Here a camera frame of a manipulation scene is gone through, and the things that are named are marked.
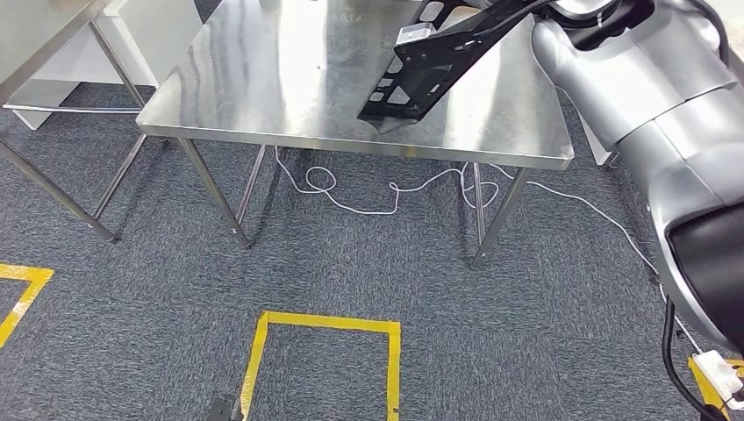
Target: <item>white cable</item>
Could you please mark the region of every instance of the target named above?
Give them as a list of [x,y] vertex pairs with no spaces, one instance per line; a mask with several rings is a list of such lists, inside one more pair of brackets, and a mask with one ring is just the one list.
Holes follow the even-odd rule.
[[[305,171],[305,173],[304,173],[304,181],[305,181],[305,183],[307,183],[308,186],[310,186],[310,188],[312,190],[303,190],[303,189],[300,189],[297,186],[297,183],[295,182],[294,177],[292,177],[292,174],[290,173],[290,171],[287,169],[287,167],[284,166],[284,164],[282,163],[282,160],[279,158],[279,148],[277,146],[274,146],[274,156],[275,156],[275,159],[276,159],[276,163],[279,164],[279,166],[282,168],[282,170],[284,170],[284,173],[290,178],[290,182],[292,183],[292,186],[294,186],[295,190],[297,190],[300,193],[306,194],[306,195],[315,195],[315,194],[318,194],[318,193],[324,193],[326,196],[328,196],[328,198],[331,200],[331,202],[333,202],[333,204],[335,204],[336,206],[339,206],[341,209],[345,209],[347,211],[352,211],[353,213],[357,213],[359,215],[392,215],[392,214],[394,214],[394,213],[397,212],[398,202],[399,202],[400,194],[401,193],[412,193],[412,192],[420,191],[420,190],[424,189],[426,186],[428,186],[434,180],[437,180],[438,178],[440,178],[443,175],[448,174],[448,173],[457,173],[460,176],[460,191],[462,192],[462,198],[465,200],[465,203],[470,208],[472,208],[472,209],[475,209],[476,208],[468,200],[468,196],[466,195],[466,193],[468,191],[471,191],[475,187],[475,184],[472,185],[472,186],[469,186],[467,188],[465,187],[465,170],[468,168],[469,163],[465,163],[465,165],[462,166],[462,169],[457,169],[457,168],[446,169],[446,170],[440,172],[439,174],[435,175],[434,177],[426,180],[420,186],[418,186],[416,188],[413,188],[413,189],[400,189],[397,184],[395,184],[394,182],[390,182],[390,183],[388,183],[388,187],[391,190],[393,190],[393,191],[396,192],[395,205],[393,206],[393,210],[389,210],[389,211],[367,211],[367,210],[357,210],[357,209],[354,209],[354,208],[352,208],[350,206],[346,206],[345,204],[339,203],[335,198],[333,198],[333,196],[331,196],[331,193],[330,192],[331,192],[331,190],[333,190],[333,189],[336,188],[336,185],[338,184],[338,181],[336,180],[336,176],[333,175],[333,173],[328,168],[324,168],[324,167],[310,167],[310,168],[308,168],[308,170]],[[491,166],[491,167],[493,167],[493,168],[495,168],[495,169],[497,169],[506,178],[508,178],[510,180],[514,180],[514,177],[512,175],[509,175],[509,173],[507,173],[506,171],[504,171],[498,165],[495,165],[495,164],[488,164],[488,165]],[[320,171],[323,171],[326,174],[330,175],[331,179],[333,180],[333,184],[331,185],[331,187],[322,189],[322,188],[316,186],[315,184],[313,184],[310,181],[310,173],[313,170],[320,170]],[[542,184],[540,184],[538,182],[527,182],[527,184],[532,184],[533,186],[537,186],[537,187],[539,187],[541,189],[544,189],[545,191],[547,191],[549,193],[553,193],[554,195],[557,195],[557,196],[567,197],[569,199],[576,199],[576,200],[578,200],[578,201],[586,204],[587,206],[589,206],[593,211],[595,211],[596,213],[598,213],[602,218],[610,221],[610,223],[612,223],[613,225],[617,226],[623,232],[623,234],[626,236],[626,239],[627,239],[628,244],[630,244],[630,246],[633,248],[633,250],[635,251],[635,253],[638,254],[638,256],[643,260],[644,263],[646,263],[646,265],[654,272],[654,274],[656,274],[656,275],[659,274],[659,271],[656,270],[656,268],[651,263],[651,261],[649,261],[646,258],[646,256],[643,255],[643,253],[640,251],[640,249],[638,248],[638,246],[635,245],[635,242],[631,238],[630,233],[628,233],[627,229],[621,223],[619,223],[618,221],[616,221],[616,220],[610,218],[609,216],[607,216],[607,214],[604,213],[604,212],[602,212],[599,208],[597,208],[597,206],[591,204],[588,200],[584,199],[583,197],[569,195],[569,194],[566,194],[566,193],[561,193],[560,191],[557,191],[557,190],[554,190],[554,189],[550,189],[549,187],[544,186],[544,185],[542,185]],[[483,185],[490,185],[490,186],[496,187],[496,191],[494,192],[493,196],[483,206],[485,208],[486,206],[490,205],[496,199],[496,196],[498,195],[498,189],[499,189],[499,187],[498,187],[498,184],[496,184],[494,182],[481,182],[481,185],[482,186]],[[660,288],[660,291],[662,293],[662,299],[666,303],[667,297],[666,297],[666,294],[664,293],[663,286],[661,284],[659,284],[659,288]],[[700,349],[700,346],[698,346],[698,343],[692,338],[692,336],[690,335],[690,332],[682,324],[682,321],[680,321],[680,319],[678,317],[675,317],[675,321],[677,322],[677,324],[679,325],[679,327],[682,329],[682,331],[684,332],[685,336],[687,336],[687,339],[690,340],[690,343],[695,347],[695,349],[697,350],[697,352],[698,353],[702,353],[703,351]]]
[[[513,176],[509,175],[506,171],[504,171],[498,165],[494,165],[494,164],[489,164],[489,165],[492,166],[493,168],[499,170],[501,172],[501,174],[503,174],[506,178],[508,178],[510,180],[514,180],[514,177]],[[541,189],[544,189],[546,191],[549,191],[550,193],[553,193],[554,195],[558,195],[558,196],[561,196],[561,197],[568,197],[568,198],[576,199],[578,201],[581,201],[583,203],[586,203],[596,213],[598,213],[599,215],[601,215],[602,218],[607,219],[608,221],[610,221],[613,225],[617,226],[623,232],[623,234],[625,234],[628,243],[630,243],[630,246],[633,248],[633,250],[636,252],[636,254],[638,254],[639,257],[646,263],[646,265],[649,268],[651,268],[651,270],[653,270],[654,273],[658,276],[659,271],[656,270],[656,267],[654,267],[654,265],[646,258],[646,256],[644,256],[643,253],[640,252],[640,249],[635,245],[635,242],[630,238],[630,234],[628,233],[628,231],[626,230],[626,228],[623,225],[621,225],[618,221],[616,221],[616,220],[608,217],[607,214],[605,214],[601,210],[597,209],[597,207],[595,205],[591,204],[588,200],[584,199],[583,197],[573,196],[573,195],[567,195],[566,193],[561,193],[560,191],[556,191],[556,190],[550,189],[549,187],[543,186],[542,184],[540,184],[538,182],[527,182],[527,184],[532,184],[533,186],[540,187]],[[659,290],[662,293],[662,300],[664,300],[664,303],[666,303],[667,302],[667,295],[666,295],[666,293],[664,293],[664,287],[660,283],[659,283]],[[682,332],[684,332],[684,335],[690,341],[690,343],[692,344],[692,346],[695,347],[695,349],[697,350],[697,353],[703,353],[703,350],[700,349],[700,346],[698,346],[698,343],[692,338],[692,335],[690,335],[690,332],[682,324],[682,321],[677,316],[675,316],[675,321],[679,325],[679,327],[682,329]]]
[[[510,180],[514,180],[514,177],[513,176],[509,175],[506,171],[504,171],[498,165],[494,165],[494,164],[489,164],[489,165],[492,166],[493,168],[499,170],[501,172],[501,174],[503,174],[504,176],[506,176],[506,178],[508,178]],[[618,221],[616,221],[616,220],[608,217],[607,214],[605,214],[601,210],[597,209],[597,206],[591,204],[588,200],[584,199],[583,197],[574,196],[574,195],[568,195],[566,193],[561,193],[560,191],[556,191],[556,190],[550,189],[549,187],[543,186],[542,184],[540,184],[538,182],[527,182],[527,184],[532,184],[533,186],[537,186],[537,187],[539,187],[541,189],[544,189],[546,191],[549,191],[550,193],[553,193],[554,195],[558,195],[558,196],[561,196],[561,197],[567,197],[569,199],[576,199],[576,200],[578,200],[580,202],[585,203],[587,206],[589,206],[590,208],[592,208],[596,213],[598,213],[599,215],[601,215],[602,218],[607,219],[613,225],[617,226],[623,232],[623,234],[625,234],[626,239],[628,240],[628,243],[630,243],[630,246],[633,248],[633,250],[635,251],[635,253],[638,254],[638,256],[641,259],[643,259],[643,261],[648,265],[649,268],[651,268],[651,270],[654,271],[655,274],[657,274],[657,275],[659,274],[659,271],[656,270],[656,268],[654,267],[654,265],[651,264],[650,261],[648,261],[648,259],[646,258],[646,256],[643,255],[643,253],[640,252],[640,249],[635,245],[635,242],[633,242],[633,240],[630,238],[630,234],[628,233],[628,231],[626,230],[626,228],[623,225],[621,225]]]
[[[333,196],[331,196],[331,190],[333,190],[333,189],[336,188],[336,185],[338,184],[338,181],[336,180],[336,176],[333,175],[333,173],[331,172],[331,170],[329,170],[328,168],[324,168],[324,167],[310,167],[310,168],[308,168],[308,170],[305,171],[305,173],[304,173],[304,182],[308,186],[310,186],[310,188],[312,190],[303,190],[303,189],[300,189],[299,186],[297,186],[297,182],[295,182],[294,177],[292,177],[292,174],[287,169],[287,167],[284,166],[284,163],[282,162],[282,159],[279,157],[279,148],[277,146],[274,146],[274,157],[276,159],[276,163],[279,164],[279,167],[281,167],[282,170],[284,171],[284,173],[290,178],[290,182],[292,183],[292,186],[294,186],[295,190],[297,190],[300,193],[306,194],[306,195],[316,195],[318,193],[324,193],[326,196],[328,196],[328,198],[331,200],[331,202],[333,202],[333,204],[335,204],[336,206],[340,207],[341,209],[345,209],[347,211],[352,211],[353,213],[356,213],[356,214],[359,214],[359,215],[392,215],[392,214],[394,214],[394,213],[397,212],[398,202],[400,200],[400,194],[401,193],[412,193],[414,191],[420,191],[423,188],[425,188],[426,186],[428,186],[429,183],[433,182],[434,180],[442,177],[443,175],[445,175],[447,173],[457,173],[458,175],[460,175],[460,188],[461,188],[461,192],[462,192],[462,198],[465,199],[465,203],[467,203],[470,208],[472,208],[472,209],[475,209],[476,208],[468,200],[468,196],[465,194],[466,192],[471,191],[475,187],[475,185],[469,186],[467,188],[465,187],[465,169],[468,167],[469,163],[466,163],[464,166],[462,166],[462,169],[457,169],[457,168],[446,169],[446,170],[442,171],[441,173],[435,175],[434,177],[426,180],[426,182],[424,182],[420,186],[418,186],[416,188],[413,188],[413,189],[401,189],[401,188],[398,187],[398,185],[396,183],[390,182],[390,183],[388,183],[388,187],[391,190],[393,190],[393,191],[396,192],[396,198],[395,198],[395,203],[393,205],[393,209],[392,210],[387,210],[387,211],[385,211],[385,210],[383,210],[383,211],[369,211],[369,210],[357,210],[357,209],[354,209],[354,208],[352,208],[350,206],[346,206],[345,204],[340,203]],[[326,174],[330,175],[331,179],[333,180],[333,184],[331,185],[331,187],[328,187],[328,188],[323,189],[323,188],[320,188],[320,187],[316,186],[315,184],[313,184],[310,181],[310,173],[312,171],[314,171],[314,170],[320,170],[320,171],[323,171]],[[490,200],[483,205],[483,207],[485,208],[486,206],[488,206],[491,203],[493,203],[494,200],[496,200],[496,196],[498,195],[498,184],[496,184],[494,182],[481,182],[481,185],[482,186],[483,185],[490,185],[490,186],[494,186],[496,188],[496,191],[494,191],[493,196],[491,196]]]

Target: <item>table top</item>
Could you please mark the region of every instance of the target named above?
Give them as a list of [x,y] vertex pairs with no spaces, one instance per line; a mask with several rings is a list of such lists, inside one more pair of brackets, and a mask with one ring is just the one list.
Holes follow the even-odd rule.
[[161,136],[567,167],[574,151],[554,87],[533,58],[532,22],[492,48],[417,125],[381,135],[357,120],[418,6],[223,0],[137,123]]
[[107,0],[0,0],[0,104],[107,3]]

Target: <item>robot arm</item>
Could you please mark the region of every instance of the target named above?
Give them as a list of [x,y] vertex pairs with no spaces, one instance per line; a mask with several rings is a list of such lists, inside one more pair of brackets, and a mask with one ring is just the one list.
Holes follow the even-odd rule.
[[646,195],[660,280],[679,311],[742,353],[744,89],[686,3],[621,3],[632,7],[616,37],[539,22],[535,58],[604,148],[623,154]]
[[[421,18],[425,0],[401,30],[399,66],[383,72],[359,118],[381,132],[418,122],[535,14],[535,59],[603,147],[623,154],[646,196],[670,297],[665,363],[713,419],[674,374],[669,332],[676,306],[698,332],[744,353],[744,88],[726,66],[718,15],[702,0],[465,0],[483,11],[440,29],[466,3],[437,1],[434,20]],[[391,101],[395,89],[408,99]]]

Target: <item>power strip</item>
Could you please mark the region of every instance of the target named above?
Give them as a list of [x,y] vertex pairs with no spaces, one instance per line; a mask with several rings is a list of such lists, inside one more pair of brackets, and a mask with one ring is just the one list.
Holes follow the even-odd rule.
[[738,401],[733,398],[734,393],[744,390],[744,383],[741,382],[736,370],[720,356],[718,351],[693,355],[692,360],[730,409],[744,410],[744,400]]

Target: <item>yellow floor marking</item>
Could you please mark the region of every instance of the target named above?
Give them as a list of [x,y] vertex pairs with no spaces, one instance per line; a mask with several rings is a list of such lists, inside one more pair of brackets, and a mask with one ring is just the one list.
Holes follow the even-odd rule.
[[0,278],[27,281],[30,283],[18,299],[16,305],[13,306],[11,313],[8,314],[0,325],[0,348],[5,345],[5,341],[13,333],[18,322],[20,322],[28,308],[31,307],[33,300],[36,299],[36,295],[44,288],[44,285],[47,284],[47,281],[49,281],[52,275],[54,275],[52,269],[27,268],[25,266],[11,266],[0,263]]
[[251,355],[246,370],[246,378],[243,381],[243,389],[240,392],[240,408],[243,412],[243,419],[248,419],[248,412],[251,408],[251,400],[254,395],[254,387],[261,364],[261,357],[263,356],[263,348],[266,345],[269,323],[387,333],[389,341],[387,419],[388,421],[398,421],[398,408],[400,404],[400,323],[365,320],[362,318],[335,318],[315,314],[282,313],[279,311],[263,311],[256,324],[254,342],[251,345]]
[[[732,366],[744,367],[744,360],[726,360],[726,362]],[[719,392],[717,392],[713,385],[708,382],[708,379],[705,378],[705,375],[700,371],[700,368],[695,364],[695,361],[690,357],[687,360],[687,364],[690,366],[690,370],[692,370],[692,375],[695,376],[695,382],[697,383],[697,387],[700,389],[700,395],[703,396],[703,403],[706,405],[713,405],[716,408],[722,408],[721,412],[723,412],[724,417],[726,417],[726,419],[731,419],[728,416],[728,411],[724,406],[723,399],[721,399]],[[739,376],[744,376],[744,368],[739,368],[737,371]]]

